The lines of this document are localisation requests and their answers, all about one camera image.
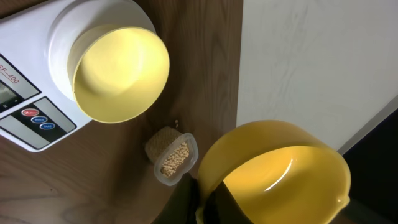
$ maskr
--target clear plastic container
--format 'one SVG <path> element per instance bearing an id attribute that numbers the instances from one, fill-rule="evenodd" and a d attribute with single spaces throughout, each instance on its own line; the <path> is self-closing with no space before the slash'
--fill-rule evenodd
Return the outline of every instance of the clear plastic container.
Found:
<path id="1" fill-rule="evenodd" d="M 175 174 L 173 174 L 171 177 L 166 177 L 162 174 L 160 170 L 168 156 L 171 155 L 171 153 L 173 153 L 174 150 L 178 148 L 183 142 L 187 143 L 189 156 L 184 160 L 183 164 L 178 167 Z M 170 144 L 156 160 L 154 169 L 155 176 L 163 184 L 173 186 L 180 181 L 182 175 L 187 173 L 193 167 L 193 165 L 198 160 L 198 156 L 198 145 L 193 135 L 191 133 L 182 134 L 176 140 L 174 140 L 174 142 Z"/>

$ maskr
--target blue button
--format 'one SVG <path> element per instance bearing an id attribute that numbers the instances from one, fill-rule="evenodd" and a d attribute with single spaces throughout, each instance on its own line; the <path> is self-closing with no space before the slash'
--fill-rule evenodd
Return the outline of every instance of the blue button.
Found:
<path id="1" fill-rule="evenodd" d="M 31 119 L 31 121 L 35 124 L 41 124 L 47 122 L 48 119 L 45 116 L 36 116 Z"/>
<path id="2" fill-rule="evenodd" d="M 44 123 L 40 125 L 40 128 L 43 130 L 51 130 L 53 128 L 55 128 L 55 124 L 53 123 Z"/>

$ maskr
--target white digital scale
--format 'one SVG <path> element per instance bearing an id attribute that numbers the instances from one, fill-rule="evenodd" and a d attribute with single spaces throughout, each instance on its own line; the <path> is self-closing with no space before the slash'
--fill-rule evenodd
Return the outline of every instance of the white digital scale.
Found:
<path id="1" fill-rule="evenodd" d="M 103 24 L 155 32 L 130 0 L 53 0 L 0 20 L 2 136 L 40 152 L 91 121 L 75 103 L 67 60 L 76 39 Z"/>

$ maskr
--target yellow bowl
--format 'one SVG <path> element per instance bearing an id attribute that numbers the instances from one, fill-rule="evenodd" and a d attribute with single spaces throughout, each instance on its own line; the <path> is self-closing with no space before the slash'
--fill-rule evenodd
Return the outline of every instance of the yellow bowl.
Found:
<path id="1" fill-rule="evenodd" d="M 321 224 L 348 204 L 351 176 L 341 155 L 302 129 L 258 121 L 207 152 L 198 171 L 202 203 L 222 181 L 253 223 Z"/>
<path id="2" fill-rule="evenodd" d="M 68 75 L 75 101 L 93 120 L 120 123 L 148 109 L 169 74 L 162 40 L 139 27 L 103 25 L 73 44 Z"/>

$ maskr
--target dark wood surface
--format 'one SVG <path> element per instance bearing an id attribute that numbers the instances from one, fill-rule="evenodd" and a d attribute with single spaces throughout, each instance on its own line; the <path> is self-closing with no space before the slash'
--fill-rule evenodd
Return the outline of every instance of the dark wood surface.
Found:
<path id="1" fill-rule="evenodd" d="M 0 18 L 42 1 L 0 0 Z M 0 137 L 0 223 L 150 223 L 173 188 L 155 178 L 143 144 L 177 119 L 202 158 L 235 127 L 243 1 L 137 3 L 170 54 L 160 99 L 132 121 L 91 122 L 36 154 Z"/>

